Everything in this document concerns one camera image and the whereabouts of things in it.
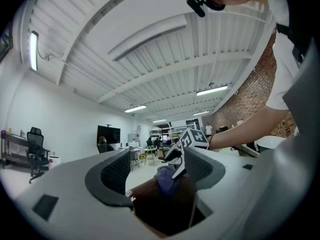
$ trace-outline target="white ceiling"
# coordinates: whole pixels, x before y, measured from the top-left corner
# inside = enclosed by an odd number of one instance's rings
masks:
[[[183,0],[176,9],[186,28],[149,40],[115,61],[97,52],[88,36],[125,0],[31,1],[25,34],[39,33],[42,56],[60,57],[38,57],[37,74],[121,112],[146,105],[136,114],[148,121],[187,119],[220,107],[254,69],[273,29],[268,8],[258,3],[209,11],[199,18]],[[22,54],[28,53],[25,43]],[[197,97],[210,83],[228,89]]]

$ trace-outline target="television screen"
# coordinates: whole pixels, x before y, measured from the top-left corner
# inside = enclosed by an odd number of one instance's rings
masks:
[[[98,131],[96,135],[96,143],[99,142],[99,137],[104,136],[106,143],[114,144],[120,143],[120,129],[98,125]]]

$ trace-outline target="black mesh chair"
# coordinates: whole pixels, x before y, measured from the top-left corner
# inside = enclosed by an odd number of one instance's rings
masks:
[[[97,144],[96,146],[97,146],[100,154],[115,150],[110,144],[102,144],[102,145]]]
[[[29,184],[31,181],[39,178],[44,172],[40,171],[41,166],[45,166],[49,164],[48,160],[48,152],[43,148],[44,144],[44,136],[41,134],[36,134],[33,132],[28,132],[26,134],[26,138],[28,140],[28,151],[27,151],[27,160],[30,164],[31,168],[31,179],[29,180]],[[37,173],[34,173],[34,167],[38,169]]]
[[[30,133],[32,134],[38,134],[38,135],[41,135],[41,130],[39,128],[36,128],[36,127],[31,127],[31,130],[30,130]]]

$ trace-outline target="purple cloth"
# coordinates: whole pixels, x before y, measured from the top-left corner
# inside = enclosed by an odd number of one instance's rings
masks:
[[[166,197],[172,196],[179,186],[181,178],[171,179],[175,172],[174,168],[167,165],[157,169],[155,179],[158,182],[160,192]]]

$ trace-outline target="head-mounted camera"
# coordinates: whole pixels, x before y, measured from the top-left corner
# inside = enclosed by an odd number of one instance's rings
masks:
[[[194,10],[194,12],[201,18],[203,18],[206,14],[204,10],[202,10],[201,6],[204,4],[212,10],[222,11],[225,8],[225,5],[217,5],[211,0],[186,0],[186,3]]]

